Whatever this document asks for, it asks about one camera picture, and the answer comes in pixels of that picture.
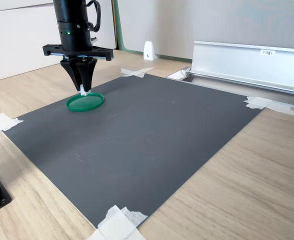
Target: white tape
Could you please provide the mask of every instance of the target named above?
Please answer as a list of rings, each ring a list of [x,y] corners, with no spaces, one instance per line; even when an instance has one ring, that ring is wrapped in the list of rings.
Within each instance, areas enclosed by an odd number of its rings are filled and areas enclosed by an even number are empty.
[[[140,212],[110,208],[98,229],[87,240],[145,240],[136,228],[147,218]]]
[[[80,84],[80,95],[82,96],[87,96],[88,94],[90,94],[92,92],[92,90],[89,91],[85,91],[84,90],[84,86],[82,84]]]
[[[152,69],[154,69],[154,67],[143,68],[143,69],[140,69],[138,71],[131,71],[131,70],[127,70],[127,69],[122,68],[121,73],[125,74],[123,77],[136,76],[136,77],[139,77],[139,78],[143,78],[145,73],[152,70]]]
[[[0,114],[0,131],[7,131],[17,124],[22,123],[22,120],[18,120],[18,118],[11,119],[5,113]]]
[[[270,99],[262,98],[262,97],[251,97],[248,96],[247,100],[244,101],[245,103],[248,103],[246,107],[251,109],[263,109],[268,108],[270,110],[280,112],[283,114],[288,114],[294,116],[294,111],[291,110],[290,106],[286,106],[285,103],[281,104],[279,102],[275,102]]]

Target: gray work surface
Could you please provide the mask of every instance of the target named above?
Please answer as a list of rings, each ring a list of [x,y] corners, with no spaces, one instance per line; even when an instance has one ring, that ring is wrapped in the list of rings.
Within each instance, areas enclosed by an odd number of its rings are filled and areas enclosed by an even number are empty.
[[[91,91],[101,107],[71,112],[63,99],[4,133],[96,227],[113,205],[152,215],[261,111],[245,96],[148,74]]]

